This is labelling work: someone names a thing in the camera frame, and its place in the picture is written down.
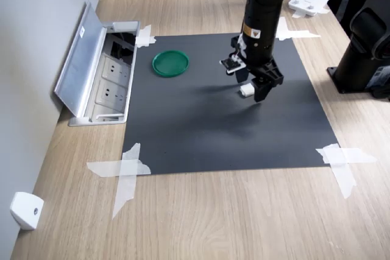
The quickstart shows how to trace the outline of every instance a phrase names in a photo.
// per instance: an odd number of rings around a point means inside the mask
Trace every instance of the black mat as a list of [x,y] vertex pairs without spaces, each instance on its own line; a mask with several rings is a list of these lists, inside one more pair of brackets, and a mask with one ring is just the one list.
[[[316,148],[337,139],[291,40],[277,41],[285,76],[259,104],[239,96],[218,63],[237,34],[157,37],[139,48],[123,152],[141,143],[152,174],[324,166]],[[161,51],[181,50],[187,71],[163,78],[152,69]]]

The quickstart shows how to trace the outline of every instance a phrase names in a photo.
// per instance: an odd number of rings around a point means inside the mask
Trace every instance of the warning label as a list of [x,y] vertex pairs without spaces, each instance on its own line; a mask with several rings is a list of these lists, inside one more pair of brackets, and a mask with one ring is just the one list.
[[390,65],[381,66],[374,73],[369,83],[366,86],[366,89],[371,88],[373,86],[383,86],[386,84],[388,79],[390,78]]
[[251,27],[248,27],[248,26],[246,25],[246,23],[244,23],[244,25],[243,25],[243,32],[244,32],[248,37],[251,37],[251,38],[253,38],[253,39],[260,39],[261,30],[252,29]]

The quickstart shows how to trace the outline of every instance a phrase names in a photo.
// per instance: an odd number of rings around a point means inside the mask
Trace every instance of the masking tape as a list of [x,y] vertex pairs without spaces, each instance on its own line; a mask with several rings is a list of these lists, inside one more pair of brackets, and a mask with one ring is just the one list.
[[135,44],[138,48],[148,47],[149,44],[156,43],[154,36],[151,36],[152,25],[148,25],[138,32],[138,36],[135,38]]
[[136,143],[122,154],[121,161],[97,161],[87,163],[87,168],[102,178],[118,177],[112,219],[127,201],[134,198],[137,175],[150,175],[150,168],[140,160],[141,144]]
[[361,149],[343,149],[340,148],[338,144],[330,144],[323,149],[316,150],[322,155],[324,163],[330,165],[345,199],[351,195],[352,188],[356,186],[356,181],[350,170],[349,164],[374,163],[377,161],[375,157],[366,154]]
[[319,38],[320,35],[315,35],[308,30],[289,30],[287,27],[286,18],[279,18],[278,28],[276,30],[276,38],[280,41],[290,38]]

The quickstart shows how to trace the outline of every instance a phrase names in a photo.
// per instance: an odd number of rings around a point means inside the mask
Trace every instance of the white wall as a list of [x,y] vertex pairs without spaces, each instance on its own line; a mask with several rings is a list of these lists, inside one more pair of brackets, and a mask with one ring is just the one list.
[[0,259],[19,232],[13,195],[32,192],[60,114],[52,90],[85,1],[0,0]]

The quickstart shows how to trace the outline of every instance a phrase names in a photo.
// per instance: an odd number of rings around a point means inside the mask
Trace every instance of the white block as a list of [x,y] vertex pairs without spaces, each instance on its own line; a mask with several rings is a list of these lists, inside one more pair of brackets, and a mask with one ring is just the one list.
[[255,94],[255,88],[251,83],[247,83],[245,85],[241,85],[239,91],[244,97],[250,97]]
[[22,230],[35,230],[41,216],[44,201],[30,193],[16,192],[10,211]]

